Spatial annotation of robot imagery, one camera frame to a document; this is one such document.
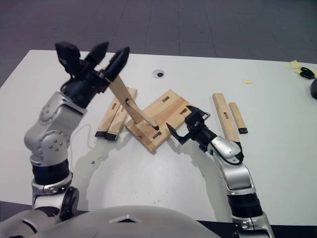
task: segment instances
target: floor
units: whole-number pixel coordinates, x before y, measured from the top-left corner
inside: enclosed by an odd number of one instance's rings
[[[316,0],[0,0],[0,86],[30,49],[317,62]]]

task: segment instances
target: black end cap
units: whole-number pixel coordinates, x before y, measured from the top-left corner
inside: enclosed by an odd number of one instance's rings
[[[238,128],[238,131],[239,131],[240,134],[248,133],[248,129],[246,129],[246,128]]]
[[[117,135],[105,132],[105,135],[103,136],[104,139],[106,140],[115,140],[115,138],[117,137]]]
[[[152,126],[154,128],[154,130],[159,130],[159,126]]]
[[[95,134],[95,137],[104,137],[106,134],[105,131],[97,131],[96,134]]]

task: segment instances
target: robotic hand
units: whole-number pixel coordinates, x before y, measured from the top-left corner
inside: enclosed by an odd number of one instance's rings
[[[242,147],[239,142],[217,136],[205,125],[210,114],[193,106],[187,106],[191,113],[185,118],[189,132],[179,136],[167,124],[170,133],[184,144],[189,139],[197,141],[203,152],[213,155],[223,176],[232,221],[237,229],[236,237],[274,238],[265,212],[262,211],[251,175],[243,162]]]
[[[84,60],[75,45],[67,42],[55,45],[58,60],[70,79],[60,92],[44,105],[38,121],[24,138],[32,152],[33,210],[19,213],[1,223],[1,235],[30,236],[37,231],[71,218],[77,210],[78,189],[71,186],[72,172],[68,168],[70,138],[86,113],[93,97],[104,92],[127,63],[129,48],[118,51],[106,69],[94,68],[106,55],[108,42],[96,45]]]

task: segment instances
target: yellow sticky note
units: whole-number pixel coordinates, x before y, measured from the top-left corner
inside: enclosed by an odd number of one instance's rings
[[[245,84],[254,83],[253,80],[242,80],[242,82],[245,83]]]
[[[294,68],[301,68],[302,66],[297,62],[297,60],[293,60],[291,62],[289,62],[291,66],[293,66]]]
[[[297,73],[297,74],[300,74],[302,71],[301,71],[300,68],[298,68],[298,69],[296,69],[294,72]]]

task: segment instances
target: wooden stick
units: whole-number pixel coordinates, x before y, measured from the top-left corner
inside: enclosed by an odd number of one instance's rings
[[[104,115],[103,120],[101,121],[98,130],[95,134],[95,137],[104,137],[105,133],[108,131],[113,118],[115,117],[115,114],[117,113],[118,109],[120,107],[119,100],[115,97],[113,101],[110,104],[110,107],[108,108],[106,114]]]
[[[137,90],[135,88],[129,88],[129,93],[131,94],[132,98],[135,99],[137,95]],[[119,134],[122,132],[123,125],[127,117],[128,117],[127,111],[124,109],[122,105],[120,105],[106,133],[105,138],[108,140],[116,140]]]
[[[248,129],[246,125],[244,124],[244,121],[242,119],[242,116],[240,114],[240,111],[238,109],[238,106],[236,103],[229,103],[229,107],[231,109],[231,112],[233,114],[233,118],[236,122],[236,125],[238,127],[238,131],[240,134],[246,134],[248,133]]]
[[[154,128],[158,128],[157,123],[155,123],[155,121],[149,118],[145,113],[143,113],[141,109],[138,108],[134,99],[131,97],[130,93],[126,89],[126,86],[124,85],[120,76],[118,76],[114,80],[114,82],[110,82],[109,88],[113,92],[115,97],[120,101],[124,109],[131,116],[135,124],[138,124],[140,121],[145,120]]]
[[[127,104],[130,107],[132,107],[136,112],[138,112],[138,114],[140,116],[142,116],[144,118],[144,120],[147,121],[150,125],[152,125],[153,127],[159,128],[159,126],[156,124],[156,122],[154,120],[152,120],[150,117],[148,117],[141,109],[139,109],[135,103],[133,103],[129,100],[129,101],[127,101]]]
[[[222,93],[214,93],[212,95],[214,105],[216,107],[218,117],[221,123],[224,137],[227,140],[232,140],[235,142],[240,142],[238,133],[236,132],[233,121],[229,114],[229,109],[226,100]]]

